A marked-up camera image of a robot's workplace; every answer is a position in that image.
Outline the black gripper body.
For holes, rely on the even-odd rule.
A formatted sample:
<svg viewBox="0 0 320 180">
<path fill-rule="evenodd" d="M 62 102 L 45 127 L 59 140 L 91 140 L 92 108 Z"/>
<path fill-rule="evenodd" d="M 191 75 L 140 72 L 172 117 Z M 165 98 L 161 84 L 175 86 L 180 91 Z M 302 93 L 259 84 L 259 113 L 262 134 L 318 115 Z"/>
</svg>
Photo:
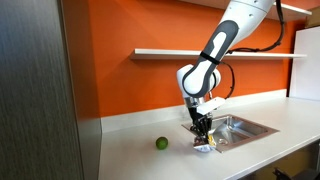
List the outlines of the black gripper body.
<svg viewBox="0 0 320 180">
<path fill-rule="evenodd" d="M 187 108 L 192 119 L 190 130 L 192 132 L 199 130 L 203 136 L 206 136 L 206 133 L 211 128 L 212 118 L 210 117 L 210 114 L 201 115 L 197 112 L 197 107 L 202 103 L 204 103 L 203 98 L 187 98 Z"/>
</svg>

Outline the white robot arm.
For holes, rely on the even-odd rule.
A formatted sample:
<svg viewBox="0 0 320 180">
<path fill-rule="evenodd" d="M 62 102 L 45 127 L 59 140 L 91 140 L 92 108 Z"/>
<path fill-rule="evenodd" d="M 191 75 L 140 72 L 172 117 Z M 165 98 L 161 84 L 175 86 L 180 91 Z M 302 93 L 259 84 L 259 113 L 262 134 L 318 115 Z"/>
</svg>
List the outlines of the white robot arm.
<svg viewBox="0 0 320 180">
<path fill-rule="evenodd" d="M 195 65 L 186 65 L 177 71 L 177 80 L 190 116 L 191 130 L 196 133 L 195 144 L 212 144 L 208 132 L 212 120 L 208 117 L 213 107 L 208 103 L 195 105 L 193 100 L 204 98 L 217 84 L 214 71 L 231 47 L 248 37 L 266 17 L 273 3 L 276 3 L 281 33 L 276 42 L 266 48 L 236 48 L 243 52 L 269 51 L 281 44 L 284 33 L 284 19 L 281 0 L 230 0 L 217 28 L 201 51 Z"/>
</svg>

